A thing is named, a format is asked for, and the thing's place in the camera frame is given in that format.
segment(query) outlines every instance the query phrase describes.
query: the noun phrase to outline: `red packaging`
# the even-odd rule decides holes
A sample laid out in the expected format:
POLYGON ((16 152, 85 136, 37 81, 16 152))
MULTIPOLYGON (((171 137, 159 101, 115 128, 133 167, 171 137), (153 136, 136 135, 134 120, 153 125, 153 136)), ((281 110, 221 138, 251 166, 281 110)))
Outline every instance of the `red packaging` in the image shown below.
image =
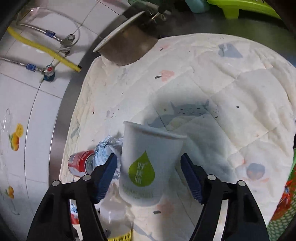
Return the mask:
POLYGON ((70 200, 70 213, 71 213, 72 224, 79 224, 78 212, 77 212, 75 200, 70 200))
POLYGON ((81 151, 70 156, 69 171, 77 177, 91 174, 93 171, 94 150, 81 151))

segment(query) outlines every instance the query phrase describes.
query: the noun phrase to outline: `bottle label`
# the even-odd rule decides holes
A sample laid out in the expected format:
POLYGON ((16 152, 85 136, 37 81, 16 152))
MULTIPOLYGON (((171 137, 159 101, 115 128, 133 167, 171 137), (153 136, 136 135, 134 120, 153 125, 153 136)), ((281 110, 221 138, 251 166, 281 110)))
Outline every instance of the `bottle label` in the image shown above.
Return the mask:
POLYGON ((128 233, 115 238, 110 238, 108 241, 131 241, 131 231, 132 229, 128 233))

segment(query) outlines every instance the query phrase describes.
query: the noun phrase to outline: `paper cup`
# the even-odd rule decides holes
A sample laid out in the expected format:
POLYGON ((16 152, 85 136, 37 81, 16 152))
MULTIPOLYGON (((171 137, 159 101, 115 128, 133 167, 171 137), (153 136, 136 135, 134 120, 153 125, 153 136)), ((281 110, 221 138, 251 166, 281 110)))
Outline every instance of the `paper cup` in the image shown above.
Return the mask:
POLYGON ((187 138, 124 121, 119 194, 138 206, 157 204, 187 138))

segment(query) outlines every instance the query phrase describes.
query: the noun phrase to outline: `stainless steel bowl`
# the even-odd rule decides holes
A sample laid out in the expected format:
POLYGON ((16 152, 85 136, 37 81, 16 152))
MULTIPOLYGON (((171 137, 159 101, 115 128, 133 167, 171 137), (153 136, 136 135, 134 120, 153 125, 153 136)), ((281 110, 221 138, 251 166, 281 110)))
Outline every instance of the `stainless steel bowl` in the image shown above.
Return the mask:
POLYGON ((143 32, 134 20, 139 17, 138 14, 132 21, 127 20, 119 26, 114 32, 107 36, 98 45, 94 52, 99 52, 106 59, 118 64, 127 65, 140 59, 146 54, 156 43, 157 38, 152 37, 143 32))

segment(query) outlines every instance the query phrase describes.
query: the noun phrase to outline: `blue gripper pad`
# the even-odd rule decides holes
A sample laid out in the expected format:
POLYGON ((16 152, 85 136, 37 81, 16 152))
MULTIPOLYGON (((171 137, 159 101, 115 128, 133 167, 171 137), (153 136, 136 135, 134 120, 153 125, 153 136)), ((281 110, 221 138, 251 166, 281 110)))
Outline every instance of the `blue gripper pad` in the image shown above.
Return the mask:
POLYGON ((202 184, 194 171, 194 165, 187 154, 181 156, 181 169, 195 200, 202 204, 202 184))
POLYGON ((97 192, 94 196, 97 202, 100 202, 106 195, 109 185, 112 181, 113 175, 117 168, 117 157, 115 154, 111 154, 107 162, 104 165, 97 166, 96 168, 102 169, 102 177, 95 181, 97 192))

